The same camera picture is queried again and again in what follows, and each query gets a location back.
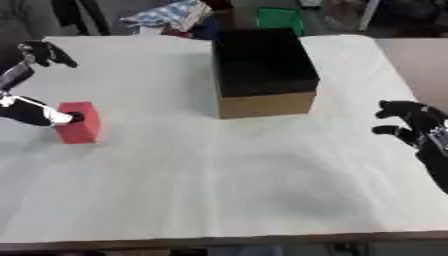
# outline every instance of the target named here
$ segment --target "red block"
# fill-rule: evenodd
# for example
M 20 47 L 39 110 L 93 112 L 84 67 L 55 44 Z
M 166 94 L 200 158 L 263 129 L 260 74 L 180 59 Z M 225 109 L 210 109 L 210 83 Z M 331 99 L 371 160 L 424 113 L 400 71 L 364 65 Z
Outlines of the red block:
M 95 143 L 101 126 L 98 112 L 91 102 L 61 103 L 60 112 L 81 112 L 83 122 L 56 126 L 55 129 L 65 144 Z

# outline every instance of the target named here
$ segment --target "white table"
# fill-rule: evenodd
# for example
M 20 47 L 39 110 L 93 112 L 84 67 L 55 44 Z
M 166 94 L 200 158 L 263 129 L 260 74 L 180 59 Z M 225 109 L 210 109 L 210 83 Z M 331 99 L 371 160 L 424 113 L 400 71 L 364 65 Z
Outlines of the white table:
M 4 248 L 448 230 L 448 196 L 413 149 L 370 132 L 379 100 L 414 96 L 369 38 L 303 38 L 322 79 L 310 114 L 228 121 L 216 118 L 208 42 L 50 40 L 80 67 L 39 68 L 15 92 L 92 101 L 104 129 L 98 144 L 63 145 L 0 120 Z

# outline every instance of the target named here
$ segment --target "table edge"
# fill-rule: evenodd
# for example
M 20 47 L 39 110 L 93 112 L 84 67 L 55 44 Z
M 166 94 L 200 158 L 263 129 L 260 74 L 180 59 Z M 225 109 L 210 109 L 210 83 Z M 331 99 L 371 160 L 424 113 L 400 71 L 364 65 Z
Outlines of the table edge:
M 257 237 L 202 237 L 145 240 L 111 241 L 67 241 L 48 243 L 0 243 L 0 252 L 25 251 L 108 251 L 170 249 L 185 247 L 216 247 L 231 245 L 280 244 L 336 242 L 400 242 L 412 240 L 448 240 L 448 230 L 415 232 L 343 233 L 328 235 L 272 235 Z

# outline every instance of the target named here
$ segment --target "black box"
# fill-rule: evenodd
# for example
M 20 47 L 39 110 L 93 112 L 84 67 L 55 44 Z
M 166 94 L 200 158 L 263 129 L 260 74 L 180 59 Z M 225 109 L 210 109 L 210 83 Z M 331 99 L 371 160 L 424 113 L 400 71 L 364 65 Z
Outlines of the black box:
M 213 63 L 221 118 L 307 113 L 319 83 L 291 29 L 224 31 Z

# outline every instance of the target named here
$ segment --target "red foam block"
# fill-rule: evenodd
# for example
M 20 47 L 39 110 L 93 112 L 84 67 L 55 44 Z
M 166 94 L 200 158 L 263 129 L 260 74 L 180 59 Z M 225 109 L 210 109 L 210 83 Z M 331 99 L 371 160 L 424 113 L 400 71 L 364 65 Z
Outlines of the red foam block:
M 100 118 L 91 102 L 68 102 L 59 105 L 60 112 L 81 112 L 83 122 L 56 126 L 55 129 L 65 144 L 95 143 L 100 130 Z

